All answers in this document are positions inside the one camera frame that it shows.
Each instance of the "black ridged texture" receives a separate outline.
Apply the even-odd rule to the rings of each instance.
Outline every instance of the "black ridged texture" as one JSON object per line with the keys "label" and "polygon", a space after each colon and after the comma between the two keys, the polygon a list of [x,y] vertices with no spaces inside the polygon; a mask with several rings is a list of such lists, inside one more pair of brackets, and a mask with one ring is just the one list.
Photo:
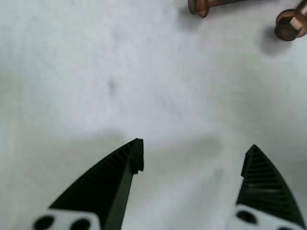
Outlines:
{"label": "black ridged texture", "polygon": [[119,230],[132,177],[143,169],[143,140],[135,139],[89,169],[50,208],[94,212],[102,229]]}
{"label": "black ridged texture", "polygon": [[283,177],[268,157],[253,145],[246,153],[244,181],[237,204],[243,204],[305,227],[302,215]]}

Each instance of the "white surface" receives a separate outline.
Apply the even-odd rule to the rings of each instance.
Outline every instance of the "white surface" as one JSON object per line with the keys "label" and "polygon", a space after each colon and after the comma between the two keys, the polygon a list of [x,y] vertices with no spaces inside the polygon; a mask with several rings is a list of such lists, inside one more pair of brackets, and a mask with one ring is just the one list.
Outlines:
{"label": "white surface", "polygon": [[136,137],[145,171],[123,230],[223,229],[254,143],[306,217],[307,37],[272,36],[297,3],[201,19],[186,0],[1,1],[0,228],[22,229]]}

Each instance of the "hex bolt head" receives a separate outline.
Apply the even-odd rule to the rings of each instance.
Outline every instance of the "hex bolt head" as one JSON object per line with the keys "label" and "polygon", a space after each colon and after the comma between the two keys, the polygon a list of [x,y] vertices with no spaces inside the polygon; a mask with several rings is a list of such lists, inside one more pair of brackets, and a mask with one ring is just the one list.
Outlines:
{"label": "hex bolt head", "polygon": [[307,34],[307,0],[293,10],[281,12],[276,19],[275,34],[284,41],[293,41]]}

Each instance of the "bolt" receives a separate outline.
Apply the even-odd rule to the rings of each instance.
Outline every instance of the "bolt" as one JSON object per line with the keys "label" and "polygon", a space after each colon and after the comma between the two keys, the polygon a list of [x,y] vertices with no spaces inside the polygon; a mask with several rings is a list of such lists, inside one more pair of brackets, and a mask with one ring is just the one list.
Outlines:
{"label": "bolt", "polygon": [[246,0],[189,0],[191,14],[198,14],[200,17],[207,17],[209,9],[214,6],[226,5]]}
{"label": "bolt", "polygon": [[276,19],[275,34],[284,41],[293,41],[307,34],[307,0],[296,9],[281,12]]}

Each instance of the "mounting hole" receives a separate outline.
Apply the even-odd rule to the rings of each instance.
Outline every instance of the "mounting hole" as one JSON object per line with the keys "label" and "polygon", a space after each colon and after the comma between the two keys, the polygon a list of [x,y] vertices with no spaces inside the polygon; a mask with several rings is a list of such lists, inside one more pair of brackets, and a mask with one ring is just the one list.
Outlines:
{"label": "mounting hole", "polygon": [[35,230],[46,230],[48,229],[54,222],[54,217],[53,216],[43,216],[39,218],[37,221],[34,223],[34,229]]}
{"label": "mounting hole", "polygon": [[281,227],[281,228],[279,228],[278,230],[293,230],[293,229],[287,228],[287,227]]}
{"label": "mounting hole", "polygon": [[71,225],[71,230],[88,230],[90,225],[91,222],[88,219],[79,219]]}
{"label": "mounting hole", "polygon": [[247,222],[247,223],[251,223],[251,224],[257,224],[257,219],[256,217],[254,216],[254,214],[250,213],[250,212],[247,212],[247,211],[239,211],[237,212],[236,216]]}

